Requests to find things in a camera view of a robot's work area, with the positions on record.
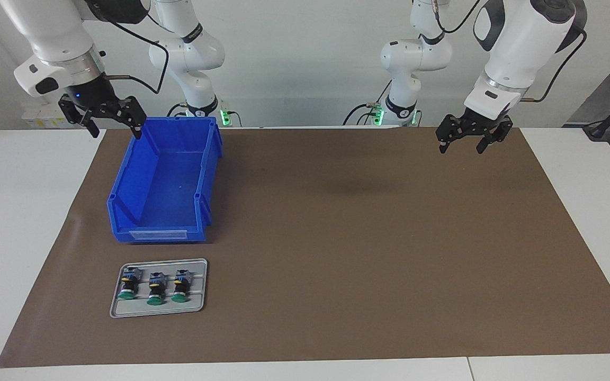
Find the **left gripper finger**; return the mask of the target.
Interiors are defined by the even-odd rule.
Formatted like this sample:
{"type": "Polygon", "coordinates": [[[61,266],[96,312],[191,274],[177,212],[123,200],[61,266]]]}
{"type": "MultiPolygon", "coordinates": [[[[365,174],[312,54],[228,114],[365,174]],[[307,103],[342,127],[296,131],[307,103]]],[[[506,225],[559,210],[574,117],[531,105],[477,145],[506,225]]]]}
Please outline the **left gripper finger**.
{"type": "Polygon", "coordinates": [[[436,137],[439,141],[439,152],[445,154],[452,142],[468,136],[470,120],[465,117],[446,115],[438,128],[436,137]]]}
{"type": "Polygon", "coordinates": [[[503,142],[512,127],[513,121],[511,119],[502,119],[496,127],[485,129],[479,144],[477,144],[477,153],[483,154],[489,145],[503,142]]]}

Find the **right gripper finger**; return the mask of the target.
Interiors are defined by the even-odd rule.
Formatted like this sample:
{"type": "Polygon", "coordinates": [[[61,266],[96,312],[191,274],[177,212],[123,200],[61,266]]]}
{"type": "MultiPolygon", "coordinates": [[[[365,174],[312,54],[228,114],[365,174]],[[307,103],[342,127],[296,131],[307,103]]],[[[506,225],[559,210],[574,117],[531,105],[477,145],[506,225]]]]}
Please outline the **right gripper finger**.
{"type": "Polygon", "coordinates": [[[68,123],[85,128],[93,138],[99,137],[100,131],[92,119],[91,110],[80,113],[79,108],[68,95],[63,95],[59,99],[59,108],[68,123]]]}
{"type": "Polygon", "coordinates": [[[101,117],[112,119],[128,126],[136,140],[142,138],[142,127],[146,121],[146,113],[134,96],[116,99],[101,104],[101,117]]]}

